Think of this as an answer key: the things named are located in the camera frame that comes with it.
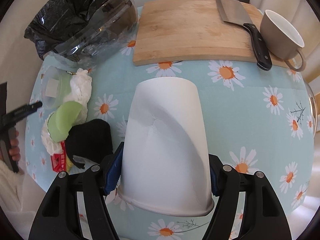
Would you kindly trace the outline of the person's left hand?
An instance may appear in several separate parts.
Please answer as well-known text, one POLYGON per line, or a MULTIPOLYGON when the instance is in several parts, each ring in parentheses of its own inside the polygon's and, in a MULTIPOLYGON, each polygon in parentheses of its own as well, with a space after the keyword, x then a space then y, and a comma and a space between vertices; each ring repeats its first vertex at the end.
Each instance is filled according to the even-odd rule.
POLYGON ((11 139, 10 141, 11 149, 9 150, 9 154, 12 157, 12 160, 16 162, 20 161, 21 159, 18 136, 19 131, 16 131, 14 139, 11 139))

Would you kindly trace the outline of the white sleeve forearm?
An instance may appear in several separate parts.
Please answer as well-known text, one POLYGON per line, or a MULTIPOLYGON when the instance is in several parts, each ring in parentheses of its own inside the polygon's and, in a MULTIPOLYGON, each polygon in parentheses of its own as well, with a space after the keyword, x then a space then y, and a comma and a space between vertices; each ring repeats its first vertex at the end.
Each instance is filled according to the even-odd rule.
POLYGON ((1 160, 1 207, 8 215, 22 211, 24 171, 19 167, 15 173, 1 160))

